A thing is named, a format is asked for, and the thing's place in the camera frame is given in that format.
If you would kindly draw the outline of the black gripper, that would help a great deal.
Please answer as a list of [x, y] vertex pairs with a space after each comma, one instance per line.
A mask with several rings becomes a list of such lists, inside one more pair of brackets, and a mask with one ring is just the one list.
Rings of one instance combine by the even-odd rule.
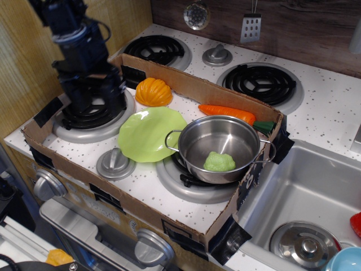
[[65, 60], [54, 61], [52, 67], [57, 70], [59, 82], [77, 111], [90, 108], [95, 95], [100, 96], [111, 116], [117, 116], [126, 108], [125, 80], [120, 70], [106, 60], [87, 71], [78, 71]]

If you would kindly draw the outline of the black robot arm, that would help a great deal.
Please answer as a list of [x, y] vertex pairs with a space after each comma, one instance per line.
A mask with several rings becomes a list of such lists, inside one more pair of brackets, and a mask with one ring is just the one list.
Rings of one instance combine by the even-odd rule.
[[117, 67], [108, 62], [109, 53], [99, 29], [99, 21], [86, 16], [83, 1], [31, 1], [52, 41], [64, 60], [54, 61], [58, 80], [78, 112], [90, 108], [92, 91], [104, 101], [107, 114], [114, 118], [126, 108], [124, 81]]

